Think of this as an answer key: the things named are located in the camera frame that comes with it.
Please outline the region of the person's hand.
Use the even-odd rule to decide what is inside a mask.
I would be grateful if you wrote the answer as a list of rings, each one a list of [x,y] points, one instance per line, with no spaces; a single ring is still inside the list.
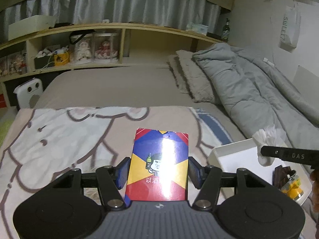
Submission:
[[[314,212],[319,212],[319,171],[313,170],[310,174],[312,180],[312,206]]]

